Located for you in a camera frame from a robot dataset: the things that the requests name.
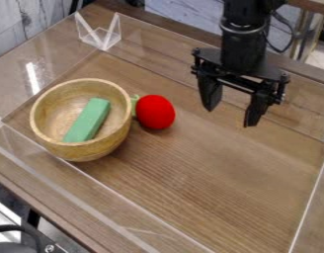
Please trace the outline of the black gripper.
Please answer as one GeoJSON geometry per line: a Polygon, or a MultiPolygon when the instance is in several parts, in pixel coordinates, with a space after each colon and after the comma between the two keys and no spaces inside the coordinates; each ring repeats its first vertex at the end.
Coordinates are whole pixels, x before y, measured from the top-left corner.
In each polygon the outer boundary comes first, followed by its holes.
{"type": "Polygon", "coordinates": [[[197,47],[191,54],[194,56],[191,73],[198,78],[203,107],[209,112],[218,107],[225,85],[249,94],[257,92],[245,118],[245,127],[255,127],[270,104],[282,103],[290,75],[271,65],[265,57],[251,70],[237,70],[223,65],[221,48],[197,47]]]}

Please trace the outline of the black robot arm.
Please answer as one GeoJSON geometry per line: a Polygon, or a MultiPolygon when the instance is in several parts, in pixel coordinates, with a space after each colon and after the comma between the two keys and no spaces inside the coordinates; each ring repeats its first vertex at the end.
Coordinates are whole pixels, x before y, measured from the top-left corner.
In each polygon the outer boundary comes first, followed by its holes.
{"type": "Polygon", "coordinates": [[[211,112],[227,85],[251,95],[245,127],[255,127],[269,107],[281,104],[290,75],[267,61],[271,17],[290,27],[278,9],[287,0],[225,0],[222,47],[193,50],[191,73],[198,79],[203,107],[211,112]]]}

